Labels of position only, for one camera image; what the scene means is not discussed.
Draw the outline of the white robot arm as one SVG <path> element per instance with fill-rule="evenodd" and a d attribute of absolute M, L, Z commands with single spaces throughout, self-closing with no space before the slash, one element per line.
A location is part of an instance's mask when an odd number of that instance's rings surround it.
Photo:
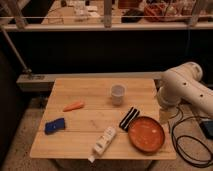
<path fill-rule="evenodd" d="M 162 84 L 156 94 L 159 121 L 165 124 L 171 116 L 170 110 L 185 100 L 208 114 L 213 119 L 213 90 L 200 83 L 203 76 L 201 66 L 186 62 L 161 74 Z"/>

